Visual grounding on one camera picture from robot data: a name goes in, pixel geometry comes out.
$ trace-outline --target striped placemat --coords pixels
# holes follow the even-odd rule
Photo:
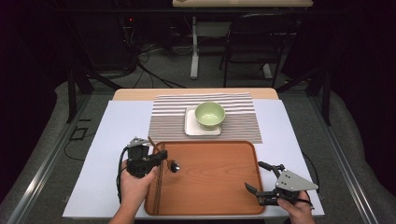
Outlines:
[[[222,105],[226,117],[221,124],[221,134],[216,136],[190,136],[184,131],[186,108],[212,101]],[[160,95],[154,100],[148,130],[154,142],[197,140],[243,140],[262,143],[250,93],[212,93]]]

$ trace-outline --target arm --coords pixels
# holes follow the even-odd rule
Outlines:
[[[309,201],[309,196],[305,191],[300,191],[298,198]],[[289,212],[292,224],[315,224],[315,220],[311,213],[311,206],[308,203],[296,203],[293,205],[281,198],[277,200],[277,203]]]
[[[122,167],[126,167],[126,161],[122,163]],[[152,168],[151,172],[143,178],[134,177],[125,169],[122,170],[120,176],[122,201],[119,210],[109,223],[133,223],[140,204],[146,198],[149,184],[155,179],[157,174],[158,167]]]

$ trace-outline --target wooden tray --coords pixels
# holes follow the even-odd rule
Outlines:
[[[151,216],[258,215],[264,207],[245,188],[260,191],[262,181],[254,146],[246,141],[161,142],[168,160],[180,164],[172,173],[164,161],[148,190]]]

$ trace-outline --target desk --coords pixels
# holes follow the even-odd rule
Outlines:
[[[312,0],[173,0],[173,7],[312,7]],[[192,17],[191,79],[198,78],[197,19]]]
[[[294,131],[283,103],[273,89],[169,89],[169,90],[118,90],[109,101],[101,124],[93,139],[81,170],[78,182],[64,210],[64,217],[111,218],[119,207],[116,176],[122,149],[135,136],[146,138],[149,133],[153,99],[161,94],[237,93],[250,92],[263,136],[263,144],[255,144],[258,161],[270,164],[283,163],[289,170],[311,180],[298,146]],[[263,187],[272,190],[276,177],[260,170]],[[314,216],[324,215],[314,190],[309,194],[315,210]],[[136,214],[140,219],[227,219],[286,217],[278,206],[267,206],[258,216],[197,216],[151,217],[143,205]]]

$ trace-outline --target chair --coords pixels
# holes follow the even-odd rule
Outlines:
[[[289,16],[245,14],[230,25],[219,69],[224,63],[223,87],[226,87],[228,63],[276,63],[271,87],[276,76],[286,38],[295,28],[295,20]]]

